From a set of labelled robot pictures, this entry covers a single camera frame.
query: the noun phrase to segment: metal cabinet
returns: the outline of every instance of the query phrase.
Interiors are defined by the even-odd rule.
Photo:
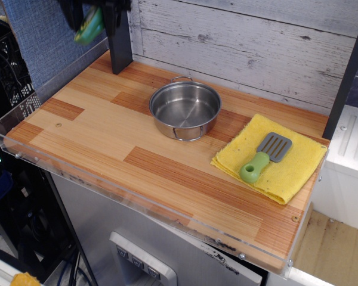
[[[262,276],[217,249],[88,188],[52,177],[98,285],[130,286],[143,279],[147,285],[164,286],[261,284]],[[157,261],[172,269],[176,284],[163,279]]]

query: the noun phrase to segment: control panel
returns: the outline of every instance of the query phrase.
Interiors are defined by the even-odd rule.
[[[113,255],[121,263],[127,260],[163,286],[177,286],[177,275],[169,266],[117,232],[112,232],[109,240]]]

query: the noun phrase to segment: yellow object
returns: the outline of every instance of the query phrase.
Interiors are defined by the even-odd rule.
[[[19,273],[13,277],[10,286],[40,286],[40,282],[29,273]]]
[[[239,176],[240,168],[251,161],[268,133],[275,132],[292,141],[292,147],[278,163],[270,162],[256,183],[248,184]],[[280,124],[256,114],[211,164],[249,185],[279,204],[286,204],[317,169],[327,147]]]

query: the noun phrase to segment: wooden floor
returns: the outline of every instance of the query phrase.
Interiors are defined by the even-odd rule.
[[[313,211],[294,266],[335,286],[358,286],[358,229]]]

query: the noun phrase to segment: white wood panel wall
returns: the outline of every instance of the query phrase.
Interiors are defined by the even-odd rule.
[[[328,115],[358,0],[134,0],[134,59]]]

